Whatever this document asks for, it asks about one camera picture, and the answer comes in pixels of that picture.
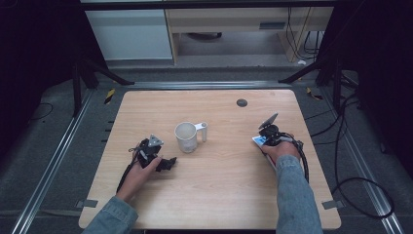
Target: person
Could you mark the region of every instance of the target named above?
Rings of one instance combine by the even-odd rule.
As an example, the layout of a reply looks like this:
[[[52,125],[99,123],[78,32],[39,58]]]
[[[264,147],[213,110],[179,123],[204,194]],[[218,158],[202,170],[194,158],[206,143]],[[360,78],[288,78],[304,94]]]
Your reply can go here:
[[[279,207],[277,233],[322,233],[313,190],[304,178],[300,155],[295,146],[283,141],[277,146],[263,145],[261,150],[276,162]],[[158,157],[144,169],[138,163],[134,164],[119,192],[83,233],[129,233],[137,220],[137,213],[128,202],[160,162],[161,157]]]

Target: sleeve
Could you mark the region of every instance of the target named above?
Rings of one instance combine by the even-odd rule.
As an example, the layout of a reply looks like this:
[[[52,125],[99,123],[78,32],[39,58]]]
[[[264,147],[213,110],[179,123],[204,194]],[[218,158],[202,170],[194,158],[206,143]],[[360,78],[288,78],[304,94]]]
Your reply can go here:
[[[279,221],[277,233],[322,233],[313,190],[296,157],[277,160]]]
[[[114,196],[94,217],[83,233],[130,233],[136,220],[136,211]]]

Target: mug handle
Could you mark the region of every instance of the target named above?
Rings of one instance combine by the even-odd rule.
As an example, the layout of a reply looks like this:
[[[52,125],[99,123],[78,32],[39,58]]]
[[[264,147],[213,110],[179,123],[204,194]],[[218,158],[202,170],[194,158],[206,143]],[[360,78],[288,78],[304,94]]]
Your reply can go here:
[[[195,128],[203,132],[203,142],[207,141],[207,123],[196,124]]]

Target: cup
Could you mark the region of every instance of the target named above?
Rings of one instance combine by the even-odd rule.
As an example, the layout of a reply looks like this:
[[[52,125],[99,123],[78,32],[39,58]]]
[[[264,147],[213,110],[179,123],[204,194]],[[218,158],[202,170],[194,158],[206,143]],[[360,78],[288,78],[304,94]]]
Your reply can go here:
[[[178,140],[179,149],[184,153],[191,153],[198,146],[197,132],[203,133],[203,142],[207,141],[207,123],[194,125],[190,122],[183,122],[176,126],[175,135]]]

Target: wooden tabletop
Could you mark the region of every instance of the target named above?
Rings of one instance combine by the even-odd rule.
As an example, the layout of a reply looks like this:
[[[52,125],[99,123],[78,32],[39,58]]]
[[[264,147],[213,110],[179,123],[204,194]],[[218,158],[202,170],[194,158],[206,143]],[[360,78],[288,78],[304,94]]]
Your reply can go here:
[[[237,106],[238,99],[247,101]],[[289,90],[137,91],[125,94],[79,220],[86,227],[115,195],[131,161],[128,150],[151,134],[165,142],[160,155],[177,157],[170,171],[153,173],[131,205],[139,229],[275,229],[278,220],[277,178],[252,141],[263,121],[304,142],[310,184],[324,229],[341,225],[319,158],[295,95]],[[180,122],[207,122],[207,141],[198,135],[198,148],[179,150],[174,128]]]

